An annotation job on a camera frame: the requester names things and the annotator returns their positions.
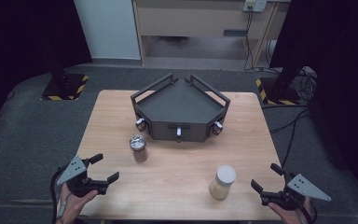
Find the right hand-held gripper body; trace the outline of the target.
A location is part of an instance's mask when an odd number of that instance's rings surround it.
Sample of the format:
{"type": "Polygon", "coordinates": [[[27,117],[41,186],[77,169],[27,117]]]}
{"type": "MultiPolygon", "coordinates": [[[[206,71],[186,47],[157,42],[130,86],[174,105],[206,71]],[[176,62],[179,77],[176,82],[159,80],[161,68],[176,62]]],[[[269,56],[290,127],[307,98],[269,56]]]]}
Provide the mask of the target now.
{"type": "Polygon", "coordinates": [[[301,174],[287,176],[284,188],[279,192],[260,190],[260,198],[263,205],[276,203],[281,208],[289,211],[299,209],[307,197],[327,202],[332,200],[330,196],[301,174]]]}

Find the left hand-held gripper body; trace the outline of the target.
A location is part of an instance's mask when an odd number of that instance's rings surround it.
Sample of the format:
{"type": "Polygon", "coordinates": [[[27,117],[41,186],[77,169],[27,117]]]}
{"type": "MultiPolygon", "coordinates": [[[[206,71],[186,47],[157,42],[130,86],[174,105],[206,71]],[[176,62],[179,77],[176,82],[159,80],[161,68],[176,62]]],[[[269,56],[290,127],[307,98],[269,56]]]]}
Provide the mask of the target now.
{"type": "Polygon", "coordinates": [[[88,177],[89,159],[81,159],[78,155],[65,166],[56,185],[66,184],[68,189],[77,197],[84,197],[90,191],[97,190],[104,195],[109,187],[107,180],[93,180],[88,177]]]}

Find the white-lidded jar of beige powder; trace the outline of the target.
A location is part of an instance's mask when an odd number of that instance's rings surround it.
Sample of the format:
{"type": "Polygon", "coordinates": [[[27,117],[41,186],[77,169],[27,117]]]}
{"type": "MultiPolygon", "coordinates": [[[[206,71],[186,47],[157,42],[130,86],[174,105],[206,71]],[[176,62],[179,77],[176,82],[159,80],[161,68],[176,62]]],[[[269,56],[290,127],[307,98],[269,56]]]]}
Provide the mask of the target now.
{"type": "Polygon", "coordinates": [[[236,177],[236,171],[233,167],[229,165],[219,166],[215,172],[214,180],[209,186],[211,195],[217,200],[225,200],[236,177]]]}

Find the dark grey corner rack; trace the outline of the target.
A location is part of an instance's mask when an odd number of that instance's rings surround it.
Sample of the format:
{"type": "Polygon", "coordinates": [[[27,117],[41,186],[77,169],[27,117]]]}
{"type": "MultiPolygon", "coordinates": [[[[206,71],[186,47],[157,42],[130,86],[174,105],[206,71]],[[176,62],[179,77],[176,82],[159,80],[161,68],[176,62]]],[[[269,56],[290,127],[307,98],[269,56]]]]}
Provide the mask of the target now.
{"type": "Polygon", "coordinates": [[[134,93],[131,103],[136,121],[145,120],[145,131],[153,139],[176,141],[181,127],[182,141],[203,142],[214,134],[216,121],[224,124],[230,100],[194,75],[167,75],[134,93]]]}

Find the person's right hand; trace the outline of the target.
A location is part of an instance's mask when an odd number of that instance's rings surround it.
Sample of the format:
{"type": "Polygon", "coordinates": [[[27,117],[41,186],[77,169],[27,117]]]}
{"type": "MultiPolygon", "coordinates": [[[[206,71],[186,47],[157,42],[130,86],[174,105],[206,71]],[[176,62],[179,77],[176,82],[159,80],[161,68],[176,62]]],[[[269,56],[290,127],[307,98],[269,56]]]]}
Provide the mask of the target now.
{"type": "Polygon", "coordinates": [[[269,203],[268,208],[281,218],[283,224],[309,224],[307,218],[300,210],[288,211],[282,209],[276,203],[269,203]]]}

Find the person's left hand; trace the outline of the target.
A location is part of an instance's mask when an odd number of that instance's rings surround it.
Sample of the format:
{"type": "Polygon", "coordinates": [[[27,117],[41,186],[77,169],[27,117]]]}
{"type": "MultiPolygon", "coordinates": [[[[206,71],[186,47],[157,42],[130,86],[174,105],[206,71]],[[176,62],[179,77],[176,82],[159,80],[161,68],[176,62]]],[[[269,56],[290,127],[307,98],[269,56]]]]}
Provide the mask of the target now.
{"type": "Polygon", "coordinates": [[[75,224],[84,206],[98,195],[97,190],[90,191],[84,197],[75,196],[67,187],[62,185],[61,200],[64,204],[63,213],[56,218],[55,224],[75,224]]]}

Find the black stand with striped base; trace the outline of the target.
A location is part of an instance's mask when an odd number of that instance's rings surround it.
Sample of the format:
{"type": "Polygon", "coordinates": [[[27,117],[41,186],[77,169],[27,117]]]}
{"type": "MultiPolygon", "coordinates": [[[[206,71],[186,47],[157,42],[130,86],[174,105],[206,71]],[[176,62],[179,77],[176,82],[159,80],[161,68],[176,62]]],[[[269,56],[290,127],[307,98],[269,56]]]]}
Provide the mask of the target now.
{"type": "Polygon", "coordinates": [[[282,68],[277,77],[261,77],[255,83],[264,104],[269,105],[299,105],[300,97],[292,81],[298,74],[298,65],[290,60],[282,68]]]}
{"type": "Polygon", "coordinates": [[[67,74],[51,48],[43,49],[42,56],[51,73],[51,80],[42,92],[42,98],[54,101],[76,100],[89,77],[83,74],[67,74]]]}

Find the black curtain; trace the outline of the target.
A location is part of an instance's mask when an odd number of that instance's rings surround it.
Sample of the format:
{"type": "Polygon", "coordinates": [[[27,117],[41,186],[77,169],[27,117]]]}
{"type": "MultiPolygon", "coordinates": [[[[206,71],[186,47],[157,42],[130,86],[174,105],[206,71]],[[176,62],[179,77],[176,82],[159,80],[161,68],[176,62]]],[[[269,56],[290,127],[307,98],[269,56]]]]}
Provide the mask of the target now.
{"type": "Polygon", "coordinates": [[[358,0],[292,0],[271,65],[317,75],[311,111],[330,158],[358,180],[358,0]]]}
{"type": "Polygon", "coordinates": [[[91,61],[75,0],[0,0],[0,109],[17,84],[49,72],[45,48],[63,69],[91,61]]]}

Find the white cabinet panel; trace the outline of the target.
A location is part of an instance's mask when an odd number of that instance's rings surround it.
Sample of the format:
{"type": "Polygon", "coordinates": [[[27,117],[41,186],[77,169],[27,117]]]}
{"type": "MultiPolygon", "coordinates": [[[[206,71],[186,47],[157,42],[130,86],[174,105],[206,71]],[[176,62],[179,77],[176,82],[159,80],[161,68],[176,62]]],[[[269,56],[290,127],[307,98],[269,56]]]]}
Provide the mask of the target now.
{"type": "Polygon", "coordinates": [[[140,60],[132,0],[75,0],[92,59],[140,60]]]}

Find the light wooden desk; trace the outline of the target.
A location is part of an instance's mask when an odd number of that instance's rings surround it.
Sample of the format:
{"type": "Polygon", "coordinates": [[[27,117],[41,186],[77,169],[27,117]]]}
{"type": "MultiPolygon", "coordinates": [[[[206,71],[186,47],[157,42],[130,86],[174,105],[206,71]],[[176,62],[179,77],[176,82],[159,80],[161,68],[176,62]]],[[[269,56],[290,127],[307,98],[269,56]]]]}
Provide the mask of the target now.
{"type": "Polygon", "coordinates": [[[268,0],[263,12],[244,12],[245,0],[132,0],[141,57],[151,36],[234,37],[258,64],[269,40],[278,38],[292,0],[268,0]]]}

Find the white power socket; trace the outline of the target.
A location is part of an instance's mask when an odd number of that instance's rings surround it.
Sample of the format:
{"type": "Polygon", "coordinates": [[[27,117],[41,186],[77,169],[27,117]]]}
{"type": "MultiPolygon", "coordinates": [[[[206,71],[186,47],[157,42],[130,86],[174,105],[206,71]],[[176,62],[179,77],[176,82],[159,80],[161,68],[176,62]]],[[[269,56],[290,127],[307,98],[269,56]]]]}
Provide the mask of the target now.
{"type": "Polygon", "coordinates": [[[245,0],[244,12],[263,12],[267,6],[268,0],[245,0]]]}

